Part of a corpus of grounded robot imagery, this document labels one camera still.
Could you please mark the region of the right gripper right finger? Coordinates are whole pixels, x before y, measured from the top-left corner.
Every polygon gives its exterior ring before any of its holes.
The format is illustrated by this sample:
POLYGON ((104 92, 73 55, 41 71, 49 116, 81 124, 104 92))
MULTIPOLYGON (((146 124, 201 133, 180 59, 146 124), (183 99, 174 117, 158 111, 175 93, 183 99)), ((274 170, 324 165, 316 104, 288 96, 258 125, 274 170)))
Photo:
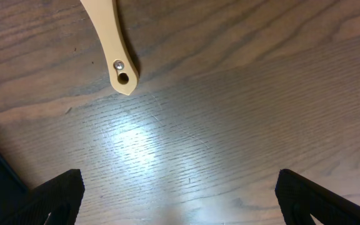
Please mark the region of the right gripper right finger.
POLYGON ((360 206, 290 169, 282 169, 275 194, 287 225, 360 224, 360 206))

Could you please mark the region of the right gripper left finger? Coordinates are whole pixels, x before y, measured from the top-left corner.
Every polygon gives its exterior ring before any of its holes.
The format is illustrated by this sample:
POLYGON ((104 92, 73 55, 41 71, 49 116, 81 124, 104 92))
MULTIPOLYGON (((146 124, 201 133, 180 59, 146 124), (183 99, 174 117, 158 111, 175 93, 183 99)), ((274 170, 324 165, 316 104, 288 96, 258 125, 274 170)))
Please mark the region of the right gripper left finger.
POLYGON ((74 225, 84 196, 80 169, 70 169, 13 201, 1 214, 2 225, 74 225))

